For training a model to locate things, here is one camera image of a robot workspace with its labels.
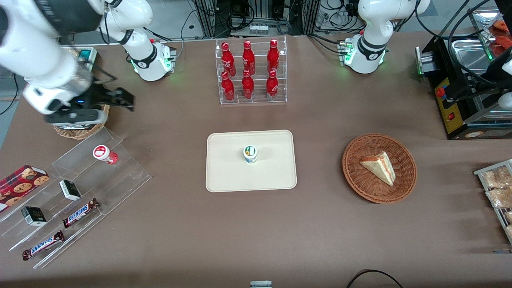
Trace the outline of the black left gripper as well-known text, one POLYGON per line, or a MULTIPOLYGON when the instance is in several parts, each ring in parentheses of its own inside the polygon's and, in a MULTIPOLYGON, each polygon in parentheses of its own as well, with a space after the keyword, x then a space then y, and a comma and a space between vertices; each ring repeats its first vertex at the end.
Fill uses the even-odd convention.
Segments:
POLYGON ((498 56, 489 64, 487 71, 481 75, 494 84, 473 80, 454 80, 445 88, 447 100, 458 101, 475 95, 504 94, 511 91, 511 56, 498 56))

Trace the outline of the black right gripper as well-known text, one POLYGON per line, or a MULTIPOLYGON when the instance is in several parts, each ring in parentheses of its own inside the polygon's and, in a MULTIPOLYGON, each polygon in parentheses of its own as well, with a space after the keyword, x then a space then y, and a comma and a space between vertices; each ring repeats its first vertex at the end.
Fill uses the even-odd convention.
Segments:
POLYGON ((135 97, 123 88, 110 91, 103 84, 92 84, 84 93, 70 100, 69 105, 63 105, 60 112, 75 112, 99 109, 101 102, 109 106, 120 106, 133 112, 135 97))

